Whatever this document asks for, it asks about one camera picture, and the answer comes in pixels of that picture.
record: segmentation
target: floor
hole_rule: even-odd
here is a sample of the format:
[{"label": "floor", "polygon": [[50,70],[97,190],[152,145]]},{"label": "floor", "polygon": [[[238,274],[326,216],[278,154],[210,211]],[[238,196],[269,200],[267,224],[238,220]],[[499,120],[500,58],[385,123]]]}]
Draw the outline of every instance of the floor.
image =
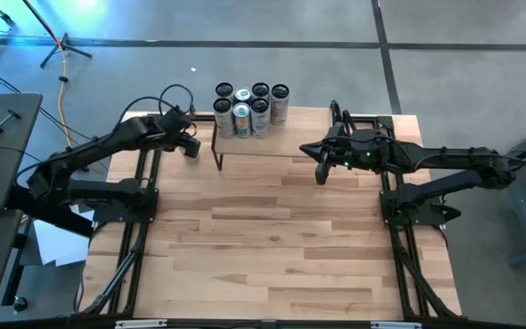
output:
[{"label": "floor", "polygon": [[[197,110],[210,111],[218,82],[262,80],[287,84],[291,105],[327,106],[336,99],[357,113],[416,114],[426,146],[506,152],[526,136],[526,0],[33,3],[54,31],[67,31],[93,55],[67,57],[64,109],[68,124],[86,135],[107,133],[131,100],[158,95],[171,83],[188,86]],[[9,34],[17,37],[0,42],[0,76],[23,92],[43,94],[43,107],[56,113],[61,57],[41,69],[50,50],[46,31],[21,2],[0,0],[0,9],[15,20]],[[6,29],[2,20],[0,29]],[[274,42],[260,44],[273,48],[246,48],[232,41]],[[7,90],[0,86],[0,92]],[[182,92],[168,98],[188,103]],[[39,117],[27,150],[43,158],[65,146],[57,127]],[[448,202],[463,212],[447,225],[447,237],[464,314],[526,324],[526,265],[507,263],[524,244],[506,193],[474,189]],[[0,321],[68,314],[79,269],[30,268],[20,287],[30,308],[14,315],[0,307]]]}]

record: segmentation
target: soda can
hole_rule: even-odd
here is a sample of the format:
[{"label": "soda can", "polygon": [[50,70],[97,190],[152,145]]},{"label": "soda can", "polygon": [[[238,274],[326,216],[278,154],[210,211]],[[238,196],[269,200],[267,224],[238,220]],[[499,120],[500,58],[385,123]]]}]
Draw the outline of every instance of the soda can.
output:
[{"label": "soda can", "polygon": [[233,101],[233,86],[228,82],[221,82],[215,88],[216,96],[218,98],[226,98]]},{"label": "soda can", "polygon": [[245,103],[238,103],[233,108],[237,136],[240,138],[248,138],[251,135],[250,112],[251,110]]},{"label": "soda can", "polygon": [[267,138],[269,132],[269,103],[255,99],[251,104],[251,131],[257,138]]},{"label": "soda can", "polygon": [[269,103],[269,86],[267,83],[259,82],[253,85],[253,88],[251,88],[253,92],[253,100],[257,98],[262,98],[267,103]]},{"label": "soda can", "polygon": [[213,104],[216,127],[222,138],[231,138],[235,135],[232,107],[231,102],[224,98],[219,98]]},{"label": "soda can", "polygon": [[244,102],[246,105],[250,106],[252,100],[253,100],[253,94],[251,93],[251,90],[249,90],[248,88],[241,88],[241,89],[238,89],[237,92],[235,92],[235,104]]},{"label": "soda can", "polygon": [[289,88],[278,84],[271,89],[271,124],[282,126],[288,119]]}]

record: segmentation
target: wooden table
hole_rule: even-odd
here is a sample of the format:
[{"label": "wooden table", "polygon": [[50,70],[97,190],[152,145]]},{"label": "wooden table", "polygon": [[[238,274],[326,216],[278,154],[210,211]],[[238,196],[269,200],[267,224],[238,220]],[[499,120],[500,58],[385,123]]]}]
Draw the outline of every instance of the wooden table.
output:
[{"label": "wooden table", "polygon": [[[397,139],[421,143],[415,116],[393,117]],[[186,164],[179,152],[163,154],[135,317],[402,319],[378,207],[380,176],[337,167],[317,186],[311,159],[247,155],[227,156],[219,172],[212,128],[198,124],[199,164]],[[115,154],[109,181],[133,177],[137,158],[138,152]],[[405,176],[418,184],[429,179],[427,170]],[[81,309],[115,271],[122,230],[111,223],[92,241]],[[460,313],[444,240],[431,227],[415,230],[424,276]],[[408,287],[417,312],[411,280]]]}]

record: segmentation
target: white paper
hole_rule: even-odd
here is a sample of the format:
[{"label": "white paper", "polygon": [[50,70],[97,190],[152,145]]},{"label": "white paper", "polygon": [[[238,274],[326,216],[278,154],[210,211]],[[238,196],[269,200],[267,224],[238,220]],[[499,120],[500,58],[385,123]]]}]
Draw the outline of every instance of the white paper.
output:
[{"label": "white paper", "polygon": [[[74,213],[79,213],[77,206],[70,206],[70,208]],[[80,215],[92,221],[94,211],[88,211]],[[88,238],[57,228],[42,220],[34,221],[34,228],[43,264],[48,264],[55,260],[56,266],[62,266],[87,258],[89,254]]]}]

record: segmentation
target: light stand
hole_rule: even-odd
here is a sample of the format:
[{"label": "light stand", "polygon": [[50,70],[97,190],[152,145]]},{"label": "light stand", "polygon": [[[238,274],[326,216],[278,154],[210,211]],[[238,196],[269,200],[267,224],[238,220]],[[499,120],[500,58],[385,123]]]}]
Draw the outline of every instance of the light stand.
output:
[{"label": "light stand", "polygon": [[44,27],[44,29],[47,31],[47,33],[54,39],[54,43],[56,44],[54,46],[54,48],[52,48],[52,50],[50,51],[49,54],[47,54],[46,58],[44,58],[44,60],[42,61],[42,63],[40,64],[40,68],[44,68],[44,66],[46,66],[46,63],[52,58],[52,56],[56,53],[56,50],[58,50],[58,46],[62,47],[63,50],[71,50],[71,51],[74,51],[75,53],[77,54],[80,54],[82,56],[86,56],[88,58],[92,58],[92,55],[89,54],[88,52],[84,52],[78,48],[74,48],[72,47],[71,45],[69,45],[68,43],[70,42],[68,40],[68,33],[64,33],[64,35],[62,36],[62,39],[59,40],[59,44],[58,42],[56,41],[56,37],[54,36],[54,33],[52,32],[52,29],[50,28],[50,26],[46,23],[46,21],[44,20],[44,18],[42,18],[42,16],[38,13],[38,11],[32,6],[32,4],[29,3],[29,0],[23,0],[24,1],[24,4],[27,5],[27,8],[29,9],[29,11],[32,12],[32,14],[34,14],[34,16],[36,17],[36,19],[40,22],[40,24]]}]

